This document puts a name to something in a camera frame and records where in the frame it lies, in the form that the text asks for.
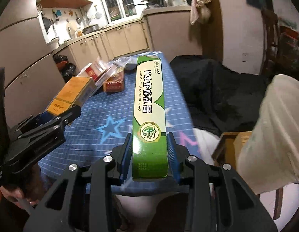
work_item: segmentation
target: frying pan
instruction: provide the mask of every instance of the frying pan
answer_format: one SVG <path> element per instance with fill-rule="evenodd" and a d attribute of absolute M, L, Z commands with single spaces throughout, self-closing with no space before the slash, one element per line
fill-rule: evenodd
<path fill-rule="evenodd" d="M 43 24 L 44 24 L 44 27 L 45 27 L 45 31 L 48 33 L 48 30 L 49 28 L 51 27 L 51 22 L 48 18 L 44 17 L 44 14 L 41 14 L 42 15 L 42 19 L 43 19 Z"/>
<path fill-rule="evenodd" d="M 101 15 L 100 12 L 97 11 L 97 5 L 95 5 L 95 10 L 96 10 L 95 17 L 96 17 L 97 19 L 100 19 L 102 15 Z"/>
<path fill-rule="evenodd" d="M 80 24 L 82 22 L 82 19 L 77 16 L 76 12 L 75 12 L 75 15 L 76 15 L 76 22 L 78 24 Z"/>

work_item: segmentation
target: blue star print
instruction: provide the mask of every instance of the blue star print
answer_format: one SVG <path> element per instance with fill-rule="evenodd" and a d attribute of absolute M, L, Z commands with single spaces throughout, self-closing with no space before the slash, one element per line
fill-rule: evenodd
<path fill-rule="evenodd" d="M 118 131 L 118 127 L 124 122 L 125 119 L 126 118 L 122 118 L 114 122 L 112 117 L 108 116 L 107 124 L 95 129 L 103 134 L 100 144 L 103 144 L 110 136 L 121 138 L 122 135 Z"/>

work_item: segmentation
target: green medicine box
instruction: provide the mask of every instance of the green medicine box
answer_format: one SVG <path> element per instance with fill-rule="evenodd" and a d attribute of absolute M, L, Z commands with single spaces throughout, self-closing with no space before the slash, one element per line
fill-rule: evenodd
<path fill-rule="evenodd" d="M 168 159 L 159 58 L 138 57 L 132 129 L 133 179 L 165 178 Z"/>

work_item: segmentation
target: chinese characters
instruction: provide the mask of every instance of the chinese characters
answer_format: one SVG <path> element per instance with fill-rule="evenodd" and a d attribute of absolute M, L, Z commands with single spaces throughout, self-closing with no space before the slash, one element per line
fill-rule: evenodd
<path fill-rule="evenodd" d="M 144 70 L 143 77 L 143 112 L 152 113 L 152 71 Z"/>

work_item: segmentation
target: black cloth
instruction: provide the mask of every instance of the black cloth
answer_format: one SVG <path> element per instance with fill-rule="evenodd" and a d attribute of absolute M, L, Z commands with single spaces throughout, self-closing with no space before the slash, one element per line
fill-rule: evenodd
<path fill-rule="evenodd" d="M 5 68 L 0 68 L 0 165 L 10 145 L 9 132 L 5 116 Z"/>
<path fill-rule="evenodd" d="M 266 77 L 239 74 L 198 55 L 177 56 L 170 65 L 194 127 L 218 136 L 253 129 L 268 84 Z"/>

